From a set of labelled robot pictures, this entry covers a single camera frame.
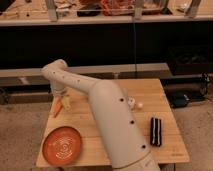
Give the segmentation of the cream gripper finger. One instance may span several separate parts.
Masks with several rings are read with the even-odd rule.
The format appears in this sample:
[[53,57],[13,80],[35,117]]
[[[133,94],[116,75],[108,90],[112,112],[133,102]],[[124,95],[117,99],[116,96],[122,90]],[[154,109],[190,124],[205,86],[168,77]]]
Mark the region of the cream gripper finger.
[[71,109],[71,104],[70,104],[70,97],[69,96],[64,96],[61,100],[62,106],[65,110],[70,110]]

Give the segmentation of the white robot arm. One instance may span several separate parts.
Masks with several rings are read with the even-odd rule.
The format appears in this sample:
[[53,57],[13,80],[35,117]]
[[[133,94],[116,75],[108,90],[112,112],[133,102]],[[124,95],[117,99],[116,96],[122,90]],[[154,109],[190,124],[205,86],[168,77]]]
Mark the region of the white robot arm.
[[88,95],[113,171],[160,171],[122,88],[114,81],[71,73],[67,68],[59,59],[45,65],[41,72],[50,81],[54,95],[61,96],[67,86]]

